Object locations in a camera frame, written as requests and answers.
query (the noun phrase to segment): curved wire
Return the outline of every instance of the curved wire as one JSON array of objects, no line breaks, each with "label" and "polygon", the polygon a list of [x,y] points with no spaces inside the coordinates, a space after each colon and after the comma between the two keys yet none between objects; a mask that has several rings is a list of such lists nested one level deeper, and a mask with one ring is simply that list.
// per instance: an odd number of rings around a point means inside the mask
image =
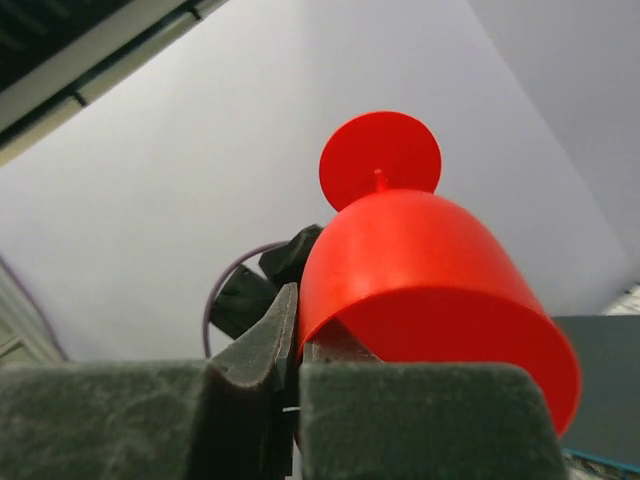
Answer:
[{"label": "curved wire", "polygon": [[202,346],[204,347],[204,356],[205,358],[211,358],[211,340],[209,338],[209,315],[211,315],[211,310],[213,309],[213,304],[215,303],[222,287],[225,282],[231,276],[236,268],[238,268],[243,262],[246,262],[251,257],[259,255],[261,253],[267,252],[269,250],[273,250],[274,248],[282,247],[289,242],[273,242],[267,243],[266,245],[261,245],[260,247],[256,247],[253,250],[249,250],[247,253],[242,255],[241,257],[236,258],[218,277],[216,283],[213,285],[211,289],[211,293],[209,293],[209,297],[207,298],[207,305],[204,309],[204,315],[202,316]]},{"label": "curved wire", "polygon": [[64,361],[68,361],[69,360],[69,355],[67,354],[66,350],[62,347],[62,344],[60,343],[60,340],[58,339],[56,331],[53,328],[53,325],[51,325],[51,322],[45,316],[44,312],[42,311],[42,309],[38,305],[38,302],[35,301],[35,299],[33,298],[33,295],[31,294],[31,292],[29,292],[29,290],[27,290],[27,287],[20,280],[20,277],[18,277],[18,274],[9,266],[9,264],[7,263],[5,258],[2,256],[2,254],[0,254],[0,267],[5,272],[7,272],[7,275],[9,276],[11,281],[18,288],[18,290],[20,290],[20,293],[22,293],[22,295],[24,295],[24,297],[29,301],[29,303],[31,303],[31,305],[33,306],[33,309],[36,311],[36,313],[42,319],[42,324],[44,325],[44,329],[46,330],[47,334],[49,335],[49,340],[51,341],[51,344],[53,345],[53,347],[57,350],[58,354],[60,355],[60,358],[62,358],[62,360],[64,360]]}]

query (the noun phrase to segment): cable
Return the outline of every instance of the cable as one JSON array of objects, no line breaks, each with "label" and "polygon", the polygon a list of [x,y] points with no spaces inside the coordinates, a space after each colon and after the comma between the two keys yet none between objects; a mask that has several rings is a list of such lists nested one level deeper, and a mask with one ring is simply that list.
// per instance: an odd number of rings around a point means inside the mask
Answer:
[{"label": "cable", "polygon": [[64,360],[65,362],[68,361],[69,355],[67,354],[65,349],[62,348],[62,344],[60,343],[60,340],[56,335],[56,331],[53,328],[53,325],[51,325],[51,322],[49,321],[49,319],[47,319],[44,312],[42,311],[38,303],[35,301],[35,299],[33,298],[33,295],[29,292],[29,290],[27,290],[27,287],[20,280],[20,277],[18,277],[16,272],[9,266],[9,264],[4,259],[2,254],[0,254],[0,268],[2,268],[5,272],[7,272],[7,275],[9,276],[11,281],[18,288],[18,290],[20,290],[20,293],[24,295],[24,297],[29,301],[29,303],[31,303],[31,305],[33,306],[33,309],[40,316],[40,318],[42,319],[42,324],[44,325],[44,329],[49,335],[49,340],[51,340],[51,344],[57,350],[58,354],[60,355],[60,358],[62,358],[62,360]]},{"label": "cable", "polygon": [[231,265],[229,265],[223,272],[220,274],[216,283],[213,285],[211,289],[211,293],[209,293],[209,298],[207,298],[207,305],[204,309],[204,315],[202,317],[202,345],[204,347],[204,356],[205,358],[211,358],[211,341],[209,339],[209,315],[211,315],[211,310],[213,309],[213,304],[215,303],[222,287],[225,282],[231,276],[236,268],[238,268],[243,262],[246,262],[251,257],[259,255],[261,253],[267,252],[269,250],[273,250],[274,248],[282,247],[286,245],[288,242],[274,242],[267,243],[266,245],[262,245],[260,247],[256,247],[253,250],[248,251],[241,257],[235,259]]}]

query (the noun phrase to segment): red plastic object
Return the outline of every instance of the red plastic object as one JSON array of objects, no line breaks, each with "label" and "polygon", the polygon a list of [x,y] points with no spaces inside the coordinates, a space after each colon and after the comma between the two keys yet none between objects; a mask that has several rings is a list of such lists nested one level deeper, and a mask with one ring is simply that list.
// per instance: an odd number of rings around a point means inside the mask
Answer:
[{"label": "red plastic object", "polygon": [[388,362],[500,362],[527,370],[558,434],[581,389],[570,344],[493,235],[433,195],[440,151],[415,118],[374,112],[342,126],[320,160],[340,213],[300,287],[299,354],[337,319]]}]

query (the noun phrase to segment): red disc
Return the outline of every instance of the red disc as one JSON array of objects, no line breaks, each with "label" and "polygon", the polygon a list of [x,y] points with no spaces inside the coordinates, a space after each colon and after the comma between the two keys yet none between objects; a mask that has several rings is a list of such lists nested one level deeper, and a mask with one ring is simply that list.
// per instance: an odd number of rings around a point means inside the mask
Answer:
[{"label": "red disc", "polygon": [[320,158],[320,185],[340,211],[376,191],[376,172],[389,188],[433,193],[440,171],[438,143],[422,122],[403,113],[372,112],[329,139]]}]

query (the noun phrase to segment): dark ceiling panel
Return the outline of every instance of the dark ceiling panel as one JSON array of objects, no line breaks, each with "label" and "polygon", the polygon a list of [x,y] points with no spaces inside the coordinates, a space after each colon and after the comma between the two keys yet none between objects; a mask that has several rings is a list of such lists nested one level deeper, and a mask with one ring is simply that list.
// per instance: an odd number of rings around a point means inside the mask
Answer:
[{"label": "dark ceiling panel", "polygon": [[131,0],[0,0],[0,92]]}]

